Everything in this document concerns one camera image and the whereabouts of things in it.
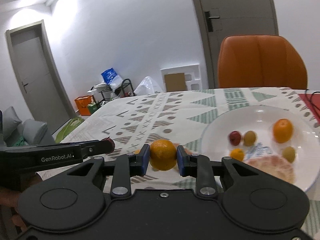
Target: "cardboard box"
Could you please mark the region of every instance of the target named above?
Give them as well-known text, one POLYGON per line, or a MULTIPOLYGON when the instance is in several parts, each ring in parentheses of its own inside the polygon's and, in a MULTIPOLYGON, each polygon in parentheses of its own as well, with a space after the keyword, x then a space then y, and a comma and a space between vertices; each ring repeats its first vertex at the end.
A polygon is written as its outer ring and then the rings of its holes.
POLYGON ((184 73, 164 75, 167 92, 187 91, 184 73))

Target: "orange chair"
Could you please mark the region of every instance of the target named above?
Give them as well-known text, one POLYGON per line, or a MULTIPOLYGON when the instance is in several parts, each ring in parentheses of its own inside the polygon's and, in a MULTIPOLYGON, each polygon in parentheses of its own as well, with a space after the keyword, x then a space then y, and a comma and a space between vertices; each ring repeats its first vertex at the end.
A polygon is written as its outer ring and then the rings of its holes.
POLYGON ((298 52, 281 36, 226 37, 218 59, 220 88, 306 89, 307 70, 298 52))

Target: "black cable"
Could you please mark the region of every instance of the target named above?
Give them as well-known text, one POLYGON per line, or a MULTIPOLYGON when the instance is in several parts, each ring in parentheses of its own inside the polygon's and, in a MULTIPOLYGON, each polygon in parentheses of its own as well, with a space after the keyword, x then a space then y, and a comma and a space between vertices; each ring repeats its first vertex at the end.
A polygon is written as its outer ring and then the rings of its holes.
POLYGON ((312 110, 313 110, 314 114, 318 117, 318 119, 320 119, 320 114, 319 114, 320 108, 319 108, 318 106, 316 106, 316 105, 313 103, 313 101, 312 101, 313 96, 314 96, 315 94, 319 94, 320 91, 313 92, 310 97, 308 97, 307 91, 308 91, 308 89, 306 89, 306 90, 304 91, 304 95, 305 95, 307 101, 310 103, 310 106, 312 107, 312 110))

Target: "human hand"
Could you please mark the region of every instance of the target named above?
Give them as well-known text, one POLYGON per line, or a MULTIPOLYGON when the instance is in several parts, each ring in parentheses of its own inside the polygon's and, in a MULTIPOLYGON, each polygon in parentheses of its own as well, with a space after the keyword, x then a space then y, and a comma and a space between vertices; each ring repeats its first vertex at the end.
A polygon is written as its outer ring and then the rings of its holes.
MULTIPOLYGON (((40 175, 36 172, 33 174, 28 174, 25 177, 26 177, 26 179, 21 181, 22 191, 25 190, 26 188, 42 181, 40 175)), ((17 206, 18 206, 18 199, 19 199, 20 194, 21 194, 21 192, 19 192, 19 191, 11 190, 11 189, 0 186, 0 205, 4 205, 7 207, 13 207, 18 212, 17 206)), ((19 215, 13 215, 12 222, 14 225, 20 227, 22 231, 27 230, 26 225, 24 224, 22 218, 19 215)))

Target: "small fruit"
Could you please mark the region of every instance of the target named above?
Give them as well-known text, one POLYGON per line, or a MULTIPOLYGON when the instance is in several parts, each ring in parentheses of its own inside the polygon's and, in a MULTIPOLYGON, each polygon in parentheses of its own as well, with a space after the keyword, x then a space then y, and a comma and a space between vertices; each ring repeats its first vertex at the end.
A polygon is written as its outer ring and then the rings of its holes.
POLYGON ((241 142, 241 137, 241 133, 233 131, 229 134, 229 141, 233 146, 237 146, 241 142))
POLYGON ((285 158, 289 163, 293 163, 296 158, 296 151, 293 147, 288 146, 283 149, 282 157, 285 158))
POLYGON ((289 141, 293 134, 293 125, 288 119, 279 119, 273 125, 273 137, 277 143, 289 141))
POLYGON ((155 169, 167 171, 177 164, 177 150, 168 140, 156 140, 150 145, 150 164, 155 169))
POLYGON ((101 141, 109 141, 111 143, 111 151, 109 153, 112 153, 114 150, 115 150, 115 142, 110 138, 110 137, 107 137, 107 138, 103 138, 101 141))
POLYGON ((244 146, 252 146, 257 140, 257 135, 254 131, 247 131, 243 136, 244 146))
POLYGON ((244 151, 239 148, 234 149, 230 152, 230 157, 242 162, 244 158, 244 151))

